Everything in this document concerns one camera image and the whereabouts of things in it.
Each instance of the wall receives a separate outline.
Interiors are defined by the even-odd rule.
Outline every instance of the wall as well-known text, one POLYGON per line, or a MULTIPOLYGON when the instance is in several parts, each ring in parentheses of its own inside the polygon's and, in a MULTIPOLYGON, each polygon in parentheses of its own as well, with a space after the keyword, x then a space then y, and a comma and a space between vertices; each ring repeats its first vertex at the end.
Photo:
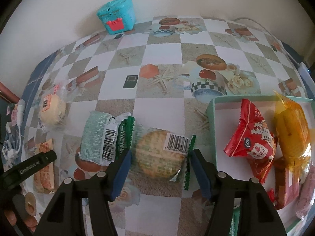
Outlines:
MULTIPOLYGON (((0 81, 21 96, 41 60, 102 29, 95 13, 108 1, 23 0, 0 35, 0 81)), ((297 0, 133 0, 133 3, 140 21, 185 14, 231 20, 250 17, 301 55, 314 39, 314 25, 297 0)))

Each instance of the small black square print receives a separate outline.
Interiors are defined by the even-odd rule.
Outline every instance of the small black square print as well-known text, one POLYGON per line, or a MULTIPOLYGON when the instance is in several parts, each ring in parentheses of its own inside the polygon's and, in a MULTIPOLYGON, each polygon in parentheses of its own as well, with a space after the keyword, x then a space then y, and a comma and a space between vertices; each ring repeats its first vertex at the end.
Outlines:
POLYGON ((127 75, 123 89, 133 89, 136 87, 138 75, 127 75))
POLYGON ((119 39, 123 34, 117 34, 114 39, 119 39))

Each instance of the packaged bread roll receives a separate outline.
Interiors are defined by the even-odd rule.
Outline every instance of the packaged bread roll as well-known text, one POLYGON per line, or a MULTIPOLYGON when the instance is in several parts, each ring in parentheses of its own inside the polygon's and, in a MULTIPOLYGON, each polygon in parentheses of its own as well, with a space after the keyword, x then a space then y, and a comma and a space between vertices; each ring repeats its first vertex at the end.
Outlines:
POLYGON ((66 115, 67 81, 55 84, 51 89, 45 91, 39 106, 40 127, 44 132, 57 129, 63 125, 66 115))

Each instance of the yellow snack bag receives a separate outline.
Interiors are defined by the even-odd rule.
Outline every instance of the yellow snack bag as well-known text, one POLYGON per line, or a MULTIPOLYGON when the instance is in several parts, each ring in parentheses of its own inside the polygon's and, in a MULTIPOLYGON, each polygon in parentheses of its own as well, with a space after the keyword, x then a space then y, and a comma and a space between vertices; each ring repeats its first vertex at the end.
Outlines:
POLYGON ((311 139, 304 111, 297 102, 275 92, 274 122, 279 145, 288 167, 297 166, 302 170, 311 159, 311 139))

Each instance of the barcode label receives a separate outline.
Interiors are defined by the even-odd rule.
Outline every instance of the barcode label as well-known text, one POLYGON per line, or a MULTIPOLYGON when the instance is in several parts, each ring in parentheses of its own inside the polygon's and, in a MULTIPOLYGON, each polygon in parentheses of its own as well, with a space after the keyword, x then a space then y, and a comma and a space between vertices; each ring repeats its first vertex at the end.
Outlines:
POLYGON ((164 150, 186 155, 188 153, 189 143, 189 138, 168 132, 164 142, 164 150))
POLYGON ((112 161, 114 159, 114 148, 115 148, 115 139, 117 136, 117 131, 115 130, 106 130, 105 131, 105 139, 103 146, 103 154, 102 158, 108 161, 112 161))

